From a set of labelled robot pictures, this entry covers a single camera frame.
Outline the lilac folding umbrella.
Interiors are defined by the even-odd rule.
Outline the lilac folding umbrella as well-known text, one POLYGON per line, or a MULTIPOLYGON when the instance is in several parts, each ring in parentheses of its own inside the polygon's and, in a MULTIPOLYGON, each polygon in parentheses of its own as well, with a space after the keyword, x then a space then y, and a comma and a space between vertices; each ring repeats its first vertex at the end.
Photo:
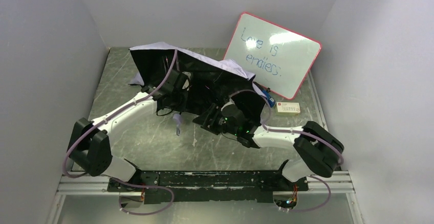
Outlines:
POLYGON ((254 75, 245 72, 234 61, 216 61, 164 42, 132 47, 129 51, 143 80, 142 87, 158 85, 171 70, 191 73, 192 84, 185 109, 165 108, 171 112, 197 117, 213 103, 224 106, 228 102, 245 105, 265 102, 253 82, 254 75))

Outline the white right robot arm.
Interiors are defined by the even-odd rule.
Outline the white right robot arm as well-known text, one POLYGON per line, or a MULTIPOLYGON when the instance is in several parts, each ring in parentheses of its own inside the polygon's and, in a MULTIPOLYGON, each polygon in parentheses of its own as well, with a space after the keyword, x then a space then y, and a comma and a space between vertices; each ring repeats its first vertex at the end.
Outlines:
POLYGON ((247 148, 290 149, 297 154, 295 161, 282 163, 279 173, 290 182, 319 175, 331 177, 344 160, 344 146, 314 121, 299 127, 273 127, 262 118, 265 102, 245 105, 228 102, 220 107, 212 104, 193 119, 193 123, 215 135, 229 133, 247 148))

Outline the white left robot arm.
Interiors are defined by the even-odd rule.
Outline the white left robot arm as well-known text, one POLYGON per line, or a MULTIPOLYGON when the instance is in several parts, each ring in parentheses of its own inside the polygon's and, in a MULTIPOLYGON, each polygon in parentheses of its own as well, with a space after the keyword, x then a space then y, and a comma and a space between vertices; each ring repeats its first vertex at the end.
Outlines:
POLYGON ((142 87, 113 111, 90 121, 79 119, 73 126, 66 158, 91 176, 106 175, 123 182, 138 178, 140 169, 112 155, 111 142, 117 141, 140 118, 153 116, 165 108, 173 111, 183 108, 191 78, 191 73, 171 70, 158 85, 142 87))

